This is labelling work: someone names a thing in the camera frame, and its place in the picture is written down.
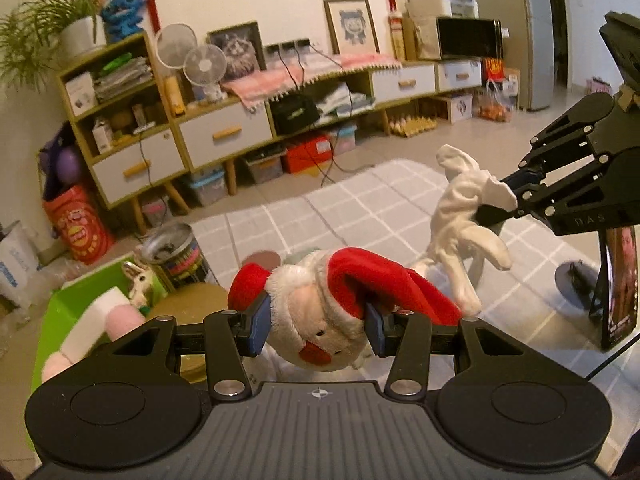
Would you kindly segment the white rabbit plush toy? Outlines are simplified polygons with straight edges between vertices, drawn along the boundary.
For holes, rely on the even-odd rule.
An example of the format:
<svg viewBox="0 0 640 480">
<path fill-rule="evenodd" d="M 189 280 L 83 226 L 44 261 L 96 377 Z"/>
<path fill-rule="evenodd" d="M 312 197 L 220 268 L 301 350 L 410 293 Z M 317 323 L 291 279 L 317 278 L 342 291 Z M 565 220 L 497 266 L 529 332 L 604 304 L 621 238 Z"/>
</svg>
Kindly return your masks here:
<svg viewBox="0 0 640 480">
<path fill-rule="evenodd" d="M 433 266 L 441 266 L 452 300 L 463 315 L 474 316 L 482 310 L 475 286 L 484 262 L 499 271 L 512 266 L 506 243 L 492 229 L 480 226 L 475 215 L 483 205 L 512 212 L 518 201 L 505 183 L 480 168 L 468 153 L 445 144 L 436 152 L 436 160 L 445 170 L 448 186 L 432 214 L 430 242 L 412 268 L 424 276 Z"/>
</svg>

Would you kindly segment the Santa Claus plush toy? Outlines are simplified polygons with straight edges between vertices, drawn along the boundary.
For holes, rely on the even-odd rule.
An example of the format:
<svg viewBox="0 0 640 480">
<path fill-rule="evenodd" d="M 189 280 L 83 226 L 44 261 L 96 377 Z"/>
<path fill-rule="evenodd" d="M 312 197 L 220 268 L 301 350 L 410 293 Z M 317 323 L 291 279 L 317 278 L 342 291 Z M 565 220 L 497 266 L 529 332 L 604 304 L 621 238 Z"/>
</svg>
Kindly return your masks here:
<svg viewBox="0 0 640 480">
<path fill-rule="evenodd" d="M 316 250 L 271 271 L 247 263 L 235 275 L 228 307 L 245 311 L 263 292 L 270 299 L 269 348 L 318 372 L 341 370 L 360 357 L 368 304 L 418 312 L 439 325 L 461 320 L 458 307 L 416 271 L 355 247 Z"/>
</svg>

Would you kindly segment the white cardboard box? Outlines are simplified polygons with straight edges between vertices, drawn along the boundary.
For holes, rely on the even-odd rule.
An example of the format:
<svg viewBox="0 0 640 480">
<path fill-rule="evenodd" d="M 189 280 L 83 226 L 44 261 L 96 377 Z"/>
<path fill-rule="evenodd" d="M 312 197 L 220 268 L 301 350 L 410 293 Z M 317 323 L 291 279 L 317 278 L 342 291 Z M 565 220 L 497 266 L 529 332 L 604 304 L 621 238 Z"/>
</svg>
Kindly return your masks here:
<svg viewBox="0 0 640 480">
<path fill-rule="evenodd" d="M 450 94 L 450 96 L 435 96 L 434 107 L 437 116 L 451 125 L 473 116 L 473 96 L 469 93 Z"/>
</svg>

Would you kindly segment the grey checkered floor mat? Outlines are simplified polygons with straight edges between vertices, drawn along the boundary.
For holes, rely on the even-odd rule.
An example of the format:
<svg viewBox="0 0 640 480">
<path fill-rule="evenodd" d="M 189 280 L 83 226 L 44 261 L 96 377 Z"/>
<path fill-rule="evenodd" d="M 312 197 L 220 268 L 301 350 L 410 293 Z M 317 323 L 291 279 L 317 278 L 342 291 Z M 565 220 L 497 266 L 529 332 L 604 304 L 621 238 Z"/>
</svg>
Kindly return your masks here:
<svg viewBox="0 0 640 480">
<path fill-rule="evenodd" d="M 229 287 L 242 261 L 260 250 L 286 257 L 310 248 L 356 246 L 408 266 L 430 240 L 431 215 L 446 186 L 446 178 L 431 167 L 395 159 L 305 195 L 209 214 L 191 226 L 222 287 Z M 561 264 L 586 256 L 529 218 L 506 222 L 500 237 L 513 266 L 506 272 L 484 267 L 476 286 L 480 316 L 588 375 L 607 357 L 599 332 L 554 282 Z"/>
</svg>

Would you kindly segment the smartphone on stand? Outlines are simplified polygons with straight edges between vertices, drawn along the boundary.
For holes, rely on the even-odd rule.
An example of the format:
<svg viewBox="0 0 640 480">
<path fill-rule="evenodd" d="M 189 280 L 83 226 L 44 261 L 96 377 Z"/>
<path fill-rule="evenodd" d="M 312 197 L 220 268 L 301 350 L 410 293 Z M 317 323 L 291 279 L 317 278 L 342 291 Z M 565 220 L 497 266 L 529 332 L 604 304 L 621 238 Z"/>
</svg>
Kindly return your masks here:
<svg viewBox="0 0 640 480">
<path fill-rule="evenodd" d="M 638 318 L 638 244 L 633 226 L 605 230 L 600 236 L 601 347 L 610 350 L 628 337 Z"/>
</svg>

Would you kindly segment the white foam block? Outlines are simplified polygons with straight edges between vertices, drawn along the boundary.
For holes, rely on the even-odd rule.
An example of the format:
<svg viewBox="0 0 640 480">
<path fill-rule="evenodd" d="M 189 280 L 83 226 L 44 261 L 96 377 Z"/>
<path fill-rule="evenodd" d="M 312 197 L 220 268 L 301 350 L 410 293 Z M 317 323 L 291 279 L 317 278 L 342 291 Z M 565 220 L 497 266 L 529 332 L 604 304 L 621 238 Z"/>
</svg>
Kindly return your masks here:
<svg viewBox="0 0 640 480">
<path fill-rule="evenodd" d="M 62 355 L 72 364 L 82 360 L 105 333 L 107 317 L 116 307 L 125 304 L 129 304 L 129 300 L 118 287 L 96 297 L 63 340 Z"/>
</svg>

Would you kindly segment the egg carton tray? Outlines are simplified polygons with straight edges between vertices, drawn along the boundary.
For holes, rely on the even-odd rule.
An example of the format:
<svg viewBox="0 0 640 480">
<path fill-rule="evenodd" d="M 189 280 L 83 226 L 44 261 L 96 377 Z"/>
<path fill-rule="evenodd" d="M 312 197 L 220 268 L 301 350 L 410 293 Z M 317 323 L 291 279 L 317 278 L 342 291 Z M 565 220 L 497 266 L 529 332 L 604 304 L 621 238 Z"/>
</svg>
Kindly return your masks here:
<svg viewBox="0 0 640 480">
<path fill-rule="evenodd" d="M 420 133 L 434 130 L 437 127 L 437 120 L 423 116 L 402 116 L 390 120 L 390 132 L 403 138 L 412 138 Z"/>
</svg>

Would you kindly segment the black microwave oven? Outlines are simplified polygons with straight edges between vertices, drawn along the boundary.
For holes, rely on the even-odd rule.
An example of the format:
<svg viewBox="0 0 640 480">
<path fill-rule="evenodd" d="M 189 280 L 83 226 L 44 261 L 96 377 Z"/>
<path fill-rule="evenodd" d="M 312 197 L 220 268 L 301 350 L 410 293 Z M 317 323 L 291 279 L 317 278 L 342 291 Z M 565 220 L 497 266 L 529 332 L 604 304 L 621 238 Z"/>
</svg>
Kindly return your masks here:
<svg viewBox="0 0 640 480">
<path fill-rule="evenodd" d="M 416 54 L 424 60 L 503 58 L 499 21 L 428 16 L 414 21 L 413 26 Z"/>
</svg>

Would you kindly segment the white printer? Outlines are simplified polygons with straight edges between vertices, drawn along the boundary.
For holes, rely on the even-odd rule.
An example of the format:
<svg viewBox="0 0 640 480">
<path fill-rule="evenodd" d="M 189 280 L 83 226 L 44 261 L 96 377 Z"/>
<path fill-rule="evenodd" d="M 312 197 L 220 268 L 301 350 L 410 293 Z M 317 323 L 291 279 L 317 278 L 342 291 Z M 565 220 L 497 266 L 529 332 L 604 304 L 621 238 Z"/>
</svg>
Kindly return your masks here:
<svg viewBox="0 0 640 480">
<path fill-rule="evenodd" d="M 451 16 L 452 18 L 479 18 L 476 0 L 407 0 L 406 9 L 414 20 L 430 16 Z"/>
</svg>

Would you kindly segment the black bag on shelf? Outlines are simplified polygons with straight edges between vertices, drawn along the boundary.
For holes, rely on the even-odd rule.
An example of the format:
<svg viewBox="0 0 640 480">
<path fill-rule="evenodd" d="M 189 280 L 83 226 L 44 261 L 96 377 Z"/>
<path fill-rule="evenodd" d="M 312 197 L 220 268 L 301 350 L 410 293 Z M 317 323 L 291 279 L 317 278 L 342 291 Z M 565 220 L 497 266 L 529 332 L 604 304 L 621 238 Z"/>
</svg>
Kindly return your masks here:
<svg viewBox="0 0 640 480">
<path fill-rule="evenodd" d="M 278 136 L 303 130 L 320 119 L 314 101 L 306 94 L 293 92 L 270 102 L 271 116 Z"/>
</svg>

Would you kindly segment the purple balloon toy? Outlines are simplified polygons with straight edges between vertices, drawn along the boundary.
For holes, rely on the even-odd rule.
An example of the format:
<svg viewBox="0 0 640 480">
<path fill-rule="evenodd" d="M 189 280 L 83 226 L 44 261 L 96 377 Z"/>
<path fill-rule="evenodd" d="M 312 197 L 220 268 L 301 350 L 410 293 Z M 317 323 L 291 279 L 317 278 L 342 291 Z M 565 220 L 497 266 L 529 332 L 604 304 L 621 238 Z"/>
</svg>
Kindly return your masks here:
<svg viewBox="0 0 640 480">
<path fill-rule="evenodd" d="M 85 159 L 69 122 L 64 122 L 58 133 L 40 148 L 37 158 L 38 169 L 44 177 L 42 199 L 45 202 L 52 202 L 78 185 L 85 175 Z"/>
</svg>

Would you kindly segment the pink cloth runner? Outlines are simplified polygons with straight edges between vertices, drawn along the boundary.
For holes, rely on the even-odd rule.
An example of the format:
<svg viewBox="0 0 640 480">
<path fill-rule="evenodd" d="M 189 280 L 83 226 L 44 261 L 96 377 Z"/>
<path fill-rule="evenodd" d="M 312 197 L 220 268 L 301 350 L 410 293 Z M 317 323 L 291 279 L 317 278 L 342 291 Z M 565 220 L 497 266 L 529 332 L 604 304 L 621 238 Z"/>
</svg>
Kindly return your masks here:
<svg viewBox="0 0 640 480">
<path fill-rule="evenodd" d="M 279 61 L 271 70 L 258 70 L 239 79 L 223 82 L 221 89 L 236 96 L 248 110 L 265 102 L 302 90 L 320 80 L 328 80 L 369 70 L 399 70 L 401 62 L 381 53 L 311 55 L 307 63 Z"/>
</svg>

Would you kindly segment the framed cartoon drawing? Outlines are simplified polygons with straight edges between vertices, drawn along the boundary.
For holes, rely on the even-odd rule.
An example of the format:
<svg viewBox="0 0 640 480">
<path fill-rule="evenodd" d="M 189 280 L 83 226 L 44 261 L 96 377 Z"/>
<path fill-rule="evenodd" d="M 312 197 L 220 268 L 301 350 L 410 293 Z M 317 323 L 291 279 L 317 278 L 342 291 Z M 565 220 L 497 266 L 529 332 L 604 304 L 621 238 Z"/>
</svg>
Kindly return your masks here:
<svg viewBox="0 0 640 480">
<path fill-rule="evenodd" d="M 334 54 L 378 53 L 369 0 L 324 0 Z"/>
</svg>

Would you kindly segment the white desk fan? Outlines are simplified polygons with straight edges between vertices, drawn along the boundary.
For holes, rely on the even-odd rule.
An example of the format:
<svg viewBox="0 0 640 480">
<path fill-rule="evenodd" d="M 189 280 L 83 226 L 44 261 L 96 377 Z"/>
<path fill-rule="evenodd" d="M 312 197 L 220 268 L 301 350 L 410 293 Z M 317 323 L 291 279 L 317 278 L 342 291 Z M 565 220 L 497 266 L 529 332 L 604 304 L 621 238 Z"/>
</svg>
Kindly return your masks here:
<svg viewBox="0 0 640 480">
<path fill-rule="evenodd" d="M 186 56 L 198 46 L 193 28 L 184 23 L 162 27 L 155 36 L 155 52 L 160 64 L 170 70 L 181 70 Z"/>
<path fill-rule="evenodd" d="M 223 101 L 227 93 L 220 82 L 227 71 L 227 59 L 221 48 L 213 44 L 202 44 L 186 55 L 183 73 L 192 86 L 200 87 L 208 102 Z"/>
</svg>

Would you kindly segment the white desk fan rear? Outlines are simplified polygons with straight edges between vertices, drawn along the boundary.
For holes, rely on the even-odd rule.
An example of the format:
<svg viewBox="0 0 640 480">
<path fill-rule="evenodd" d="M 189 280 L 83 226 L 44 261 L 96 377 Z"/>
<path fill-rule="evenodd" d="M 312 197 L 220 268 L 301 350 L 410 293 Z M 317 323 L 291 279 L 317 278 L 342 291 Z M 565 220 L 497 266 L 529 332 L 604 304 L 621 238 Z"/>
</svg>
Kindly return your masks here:
<svg viewBox="0 0 640 480">
<path fill-rule="evenodd" d="M 198 46 L 193 28 L 184 23 L 162 27 L 155 36 L 155 52 L 160 64 L 170 70 L 181 70 L 186 56 Z"/>
</svg>

